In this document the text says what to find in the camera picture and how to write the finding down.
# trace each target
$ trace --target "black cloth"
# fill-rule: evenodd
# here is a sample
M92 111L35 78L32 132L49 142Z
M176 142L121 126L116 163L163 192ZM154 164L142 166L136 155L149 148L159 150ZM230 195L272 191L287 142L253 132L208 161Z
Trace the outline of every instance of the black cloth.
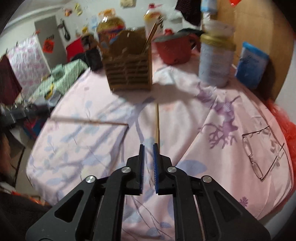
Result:
M201 20L201 0L178 0L176 10L179 10L186 21L199 26Z
M48 210L25 197L0 192L0 240L25 241L29 227Z
M71 61L77 59L81 59L85 62L87 66L91 68L91 71L97 71L103 68L100 52L96 48L87 50L84 53L76 54Z

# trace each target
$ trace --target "dark red cloth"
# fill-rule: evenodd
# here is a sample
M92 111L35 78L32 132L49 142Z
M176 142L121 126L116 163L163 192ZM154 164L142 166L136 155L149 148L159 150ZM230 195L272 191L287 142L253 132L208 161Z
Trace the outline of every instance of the dark red cloth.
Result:
M178 0L176 10L179 10L186 21L199 26L201 19L201 0Z
M6 55L0 61L0 102L12 105L22 91Z

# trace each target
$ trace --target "gold jar lid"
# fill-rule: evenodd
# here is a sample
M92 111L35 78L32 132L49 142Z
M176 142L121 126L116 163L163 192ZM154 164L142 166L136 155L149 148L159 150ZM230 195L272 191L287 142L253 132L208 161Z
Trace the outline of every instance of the gold jar lid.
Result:
M224 39L224 38L217 38L217 37L212 37L208 34L202 34L200 36L200 41L205 44L213 45L218 48L224 48L228 49L230 51L235 51L236 50L236 45L229 39Z

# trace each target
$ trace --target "jar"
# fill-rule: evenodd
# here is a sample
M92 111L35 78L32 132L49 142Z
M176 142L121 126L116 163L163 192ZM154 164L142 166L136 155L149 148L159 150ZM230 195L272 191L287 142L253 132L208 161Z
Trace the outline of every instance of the jar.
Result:
M201 35L200 41L198 77L208 85L224 87L228 82L236 45L228 39L208 34Z
M106 9L99 13L102 18L96 29L99 41L104 42L105 39L101 35L105 35L109 39L109 44L117 39L117 35L125 30L126 26L124 21L116 16L115 9Z

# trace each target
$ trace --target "black bag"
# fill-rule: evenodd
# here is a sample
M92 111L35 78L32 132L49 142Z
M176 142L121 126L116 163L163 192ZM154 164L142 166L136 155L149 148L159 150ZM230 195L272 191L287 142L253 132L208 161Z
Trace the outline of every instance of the black bag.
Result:
M91 68L91 71L97 71L103 68L100 52L96 48L87 50L84 53L76 54L71 61L77 59L81 59L85 62L87 66Z

